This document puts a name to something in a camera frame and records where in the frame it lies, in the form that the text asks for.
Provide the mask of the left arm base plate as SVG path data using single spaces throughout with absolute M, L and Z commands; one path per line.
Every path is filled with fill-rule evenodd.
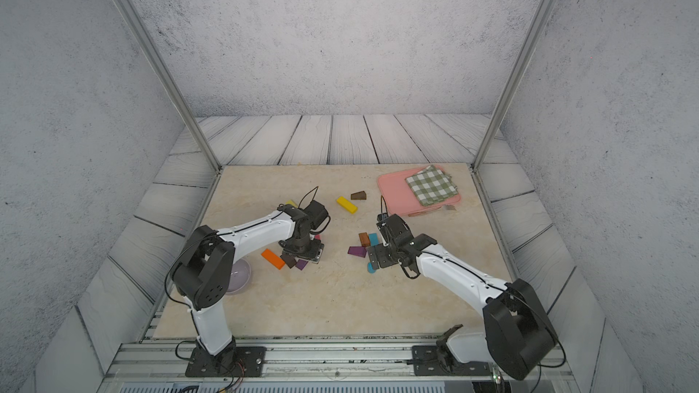
M 262 376 L 267 349 L 265 347 L 235 347 L 212 356 L 197 345 L 185 370 L 187 378 L 259 378 Z

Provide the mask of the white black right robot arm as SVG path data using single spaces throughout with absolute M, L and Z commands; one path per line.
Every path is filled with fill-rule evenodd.
M 398 215 L 377 216 L 380 243 L 369 247 L 372 271 L 399 267 L 409 279 L 429 278 L 478 311 L 483 330 L 455 325 L 432 347 L 418 347 L 416 373 L 462 375 L 494 365 L 514 380 L 525 380 L 560 343 L 533 287 L 517 278 L 494 278 L 456 258 L 435 238 L 415 236 Z

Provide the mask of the teal rectangular block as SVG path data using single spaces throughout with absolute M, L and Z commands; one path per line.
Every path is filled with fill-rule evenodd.
M 376 233 L 370 233 L 369 240 L 370 240 L 370 243 L 372 246 L 380 245 L 380 240 L 379 240 L 379 237 Z

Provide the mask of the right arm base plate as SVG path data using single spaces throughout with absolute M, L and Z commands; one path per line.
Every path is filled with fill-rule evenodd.
M 412 366 L 414 375 L 420 377 L 488 377 L 491 375 L 488 363 L 458 362 L 446 347 L 436 345 L 413 346 L 411 359 L 407 364 Z

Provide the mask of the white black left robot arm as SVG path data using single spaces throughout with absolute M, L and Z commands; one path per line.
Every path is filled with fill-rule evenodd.
M 235 340 L 222 306 L 229 291 L 232 271 L 246 256 L 273 244 L 282 248 L 275 257 L 281 267 L 285 258 L 316 263 L 324 249 L 318 235 L 331 222 L 324 205 L 311 200 L 303 209 L 281 204 L 269 215 L 249 223 L 194 230 L 167 273 L 184 298 L 197 331 L 198 350 L 217 358 L 235 353 Z

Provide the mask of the purple rectangular block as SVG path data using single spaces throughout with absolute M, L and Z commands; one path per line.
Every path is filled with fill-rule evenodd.
M 307 262 L 307 260 L 299 259 L 296 263 L 296 268 L 299 270 L 303 270 L 308 264 L 309 262 Z

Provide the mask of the reddish brown wooden wedge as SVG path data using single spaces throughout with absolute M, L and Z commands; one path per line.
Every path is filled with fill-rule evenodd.
M 360 239 L 360 245 L 362 245 L 362 247 L 370 247 L 371 246 L 371 240 L 370 240 L 368 233 L 366 233 L 366 232 L 360 233 L 359 239 Z

